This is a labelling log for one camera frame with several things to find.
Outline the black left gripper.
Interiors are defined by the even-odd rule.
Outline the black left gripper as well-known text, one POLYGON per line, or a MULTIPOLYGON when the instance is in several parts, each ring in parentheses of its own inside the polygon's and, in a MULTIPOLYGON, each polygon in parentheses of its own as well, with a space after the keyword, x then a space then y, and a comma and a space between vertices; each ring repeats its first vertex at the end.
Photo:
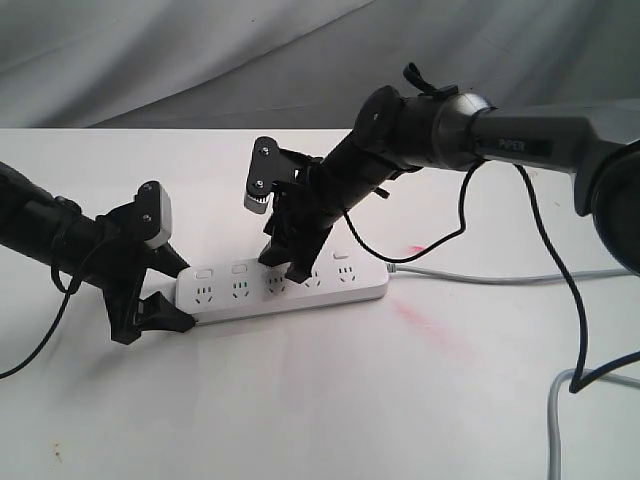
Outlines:
POLYGON ((111 339, 131 344, 143 332, 185 333, 195 319, 161 292, 140 299, 146 270, 178 276, 189 263, 169 242, 151 250, 142 237, 144 209, 135 200, 95 218, 101 248, 92 261, 93 279, 102 290, 111 339))

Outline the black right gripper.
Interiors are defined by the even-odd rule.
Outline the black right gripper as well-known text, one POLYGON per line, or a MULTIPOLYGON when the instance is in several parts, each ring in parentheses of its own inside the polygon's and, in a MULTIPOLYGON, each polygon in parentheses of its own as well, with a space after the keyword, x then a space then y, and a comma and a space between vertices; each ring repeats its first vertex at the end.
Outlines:
POLYGON ((260 264, 290 263, 285 277, 303 283, 346 206, 350 185, 350 155, 334 149, 326 157, 311 157, 288 149, 263 156, 264 190, 273 195, 272 214, 264 227, 269 241, 260 264))

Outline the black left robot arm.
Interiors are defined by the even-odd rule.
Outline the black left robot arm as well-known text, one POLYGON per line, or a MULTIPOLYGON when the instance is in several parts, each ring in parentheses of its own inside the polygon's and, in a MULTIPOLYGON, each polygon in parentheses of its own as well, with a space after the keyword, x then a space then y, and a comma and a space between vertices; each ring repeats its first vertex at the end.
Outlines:
POLYGON ((94 219, 8 165, 1 167, 1 244, 49 266, 51 279, 71 276, 69 288, 101 290, 113 341, 129 345, 145 331, 184 333, 195 319, 156 292, 140 293, 150 270, 176 278, 188 263, 172 248, 171 200, 156 180, 132 202, 94 219))

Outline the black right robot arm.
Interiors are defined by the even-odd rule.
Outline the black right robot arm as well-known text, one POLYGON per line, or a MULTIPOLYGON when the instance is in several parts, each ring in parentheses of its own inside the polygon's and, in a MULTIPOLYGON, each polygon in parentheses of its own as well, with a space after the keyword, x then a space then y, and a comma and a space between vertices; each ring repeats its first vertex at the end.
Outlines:
POLYGON ((414 65, 404 77, 418 91, 372 93, 351 131, 323 157, 258 138, 245 205, 267 214, 268 267, 305 281, 334 223, 388 180, 424 168, 467 172, 483 160, 547 169, 572 179, 575 212, 591 217, 609 253, 639 269, 639 103, 499 108, 456 86, 426 82, 414 65))

